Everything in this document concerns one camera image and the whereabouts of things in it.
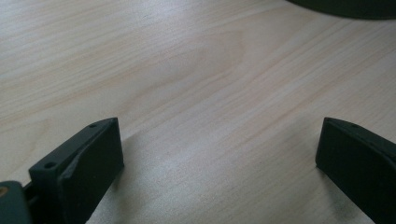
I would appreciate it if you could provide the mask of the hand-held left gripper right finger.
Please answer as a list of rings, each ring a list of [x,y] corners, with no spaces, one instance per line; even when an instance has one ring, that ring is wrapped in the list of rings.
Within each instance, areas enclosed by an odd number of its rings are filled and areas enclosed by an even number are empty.
[[[396,224],[396,144],[357,124],[326,118],[316,164],[375,224]]]

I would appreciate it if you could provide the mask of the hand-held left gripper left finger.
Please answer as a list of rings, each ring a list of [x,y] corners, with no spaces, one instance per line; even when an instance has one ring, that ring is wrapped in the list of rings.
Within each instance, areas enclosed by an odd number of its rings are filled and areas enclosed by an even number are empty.
[[[119,122],[92,123],[29,169],[48,224],[85,224],[124,166]]]

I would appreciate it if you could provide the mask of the black mesh container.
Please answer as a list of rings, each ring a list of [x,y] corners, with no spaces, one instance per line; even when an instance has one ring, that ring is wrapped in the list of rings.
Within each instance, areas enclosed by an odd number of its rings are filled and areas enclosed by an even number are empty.
[[[396,20],[396,0],[288,0],[317,12],[350,19]]]

